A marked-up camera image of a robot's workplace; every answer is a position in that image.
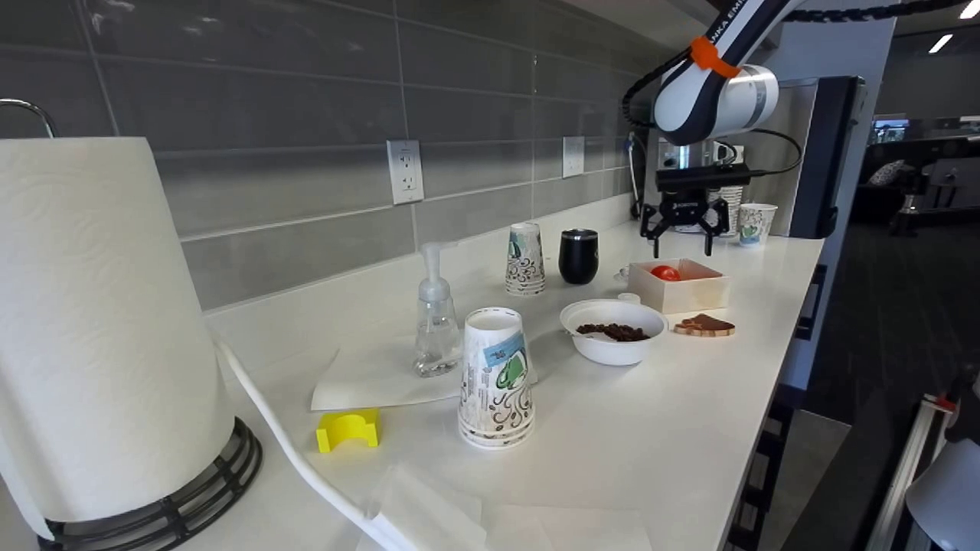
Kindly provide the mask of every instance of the bowl of food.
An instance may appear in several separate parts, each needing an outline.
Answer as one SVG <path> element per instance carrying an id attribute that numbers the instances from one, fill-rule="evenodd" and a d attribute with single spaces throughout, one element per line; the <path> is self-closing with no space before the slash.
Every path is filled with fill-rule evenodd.
<path id="1" fill-rule="evenodd" d="M 581 299 L 561 310 L 561 329 L 598 363 L 639 363 L 666 320 L 637 299 Z"/>

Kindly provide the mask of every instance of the white bowl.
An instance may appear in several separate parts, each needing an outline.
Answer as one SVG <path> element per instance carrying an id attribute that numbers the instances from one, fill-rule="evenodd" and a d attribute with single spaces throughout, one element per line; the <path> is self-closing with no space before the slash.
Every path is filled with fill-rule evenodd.
<path id="1" fill-rule="evenodd" d="M 581 326 L 630 326 L 649 335 L 645 340 L 615 343 L 602 335 L 580 335 Z M 572 335 L 580 355 L 598 363 L 639 363 L 652 340 L 666 330 L 666 320 L 642 303 L 629 299 L 581 299 L 561 310 L 561 329 Z"/>

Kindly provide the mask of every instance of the electrical outlet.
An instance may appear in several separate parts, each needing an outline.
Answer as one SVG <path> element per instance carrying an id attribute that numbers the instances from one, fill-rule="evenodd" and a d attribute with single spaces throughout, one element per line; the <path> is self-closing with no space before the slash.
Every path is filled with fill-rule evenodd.
<path id="1" fill-rule="evenodd" d="M 584 176 L 584 138 L 562 138 L 561 176 L 562 179 Z"/>
<path id="2" fill-rule="evenodd" d="M 392 202 L 425 199 L 421 140 L 386 140 Z"/>

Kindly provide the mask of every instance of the cup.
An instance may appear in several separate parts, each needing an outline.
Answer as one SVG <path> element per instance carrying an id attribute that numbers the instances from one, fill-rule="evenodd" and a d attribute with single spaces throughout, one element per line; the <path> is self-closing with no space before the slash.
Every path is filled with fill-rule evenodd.
<path id="1" fill-rule="evenodd" d="M 544 292 L 543 232 L 537 225 L 511 225 L 509 231 L 509 292 L 511 296 Z"/>
<path id="2" fill-rule="evenodd" d="M 775 208 L 777 206 L 768 206 L 768 202 L 740 202 L 739 206 L 739 243 L 740 244 L 767 244 Z"/>
<path id="3" fill-rule="evenodd" d="M 562 231 L 556 269 L 568 286 L 589 286 L 600 269 L 600 235 L 594 231 Z"/>
<path id="4" fill-rule="evenodd" d="M 522 311 L 488 307 L 466 320 L 466 372 L 456 431 L 478 450 L 505 450 L 529 435 L 529 359 Z"/>

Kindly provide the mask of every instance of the black mug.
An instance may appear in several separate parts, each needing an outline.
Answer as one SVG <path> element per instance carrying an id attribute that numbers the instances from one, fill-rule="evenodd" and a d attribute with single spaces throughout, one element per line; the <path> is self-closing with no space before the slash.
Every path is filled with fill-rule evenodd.
<path id="1" fill-rule="evenodd" d="M 594 231 L 562 231 L 556 269 L 562 281 L 589 286 L 600 269 L 600 235 Z"/>

